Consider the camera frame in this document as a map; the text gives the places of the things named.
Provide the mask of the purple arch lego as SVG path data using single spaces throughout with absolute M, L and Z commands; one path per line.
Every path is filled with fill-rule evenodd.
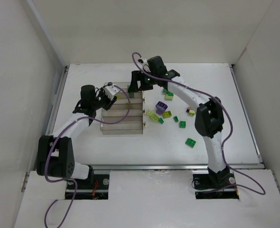
M 156 113 L 162 115 L 167 110 L 168 105 L 162 101 L 158 101 L 155 107 L 156 107 Z

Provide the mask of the purple and lime lego stack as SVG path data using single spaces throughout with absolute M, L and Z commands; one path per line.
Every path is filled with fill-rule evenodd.
M 188 107 L 186 112 L 189 116 L 194 116 L 196 114 L 195 110 L 193 110 L 191 107 Z

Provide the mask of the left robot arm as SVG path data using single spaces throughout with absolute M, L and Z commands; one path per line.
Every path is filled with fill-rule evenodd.
M 78 135 L 95 121 L 96 111 L 109 110 L 117 100 L 120 89 L 107 83 L 100 89 L 93 85 L 81 87 L 69 120 L 56 132 L 42 135 L 38 142 L 36 171 L 40 176 L 91 181 L 93 168 L 75 161 L 73 144 Z

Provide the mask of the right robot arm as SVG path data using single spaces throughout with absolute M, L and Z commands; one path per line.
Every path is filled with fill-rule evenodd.
M 168 70 L 160 56 L 149 59 L 132 54 L 137 71 L 132 72 L 130 93 L 147 91 L 158 85 L 196 108 L 195 129 L 203 137 L 208 155 L 209 181 L 205 189 L 221 188 L 229 176 L 229 168 L 224 159 L 222 130 L 224 124 L 223 105 L 219 98 L 206 92 L 192 89 L 180 73 Z

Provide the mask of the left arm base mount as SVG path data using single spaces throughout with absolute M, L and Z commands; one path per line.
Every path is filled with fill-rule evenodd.
M 98 173 L 93 177 L 93 182 L 76 180 L 77 191 L 75 200 L 107 200 L 109 196 L 109 173 Z

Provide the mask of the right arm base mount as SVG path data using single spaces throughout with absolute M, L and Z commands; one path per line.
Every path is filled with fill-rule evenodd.
M 197 200 L 216 200 L 216 199 L 239 199 L 239 193 L 236 186 L 223 187 L 235 184 L 234 174 L 230 173 L 228 177 L 219 183 L 211 180 L 208 173 L 193 173 L 192 187 L 195 189 L 195 198 Z

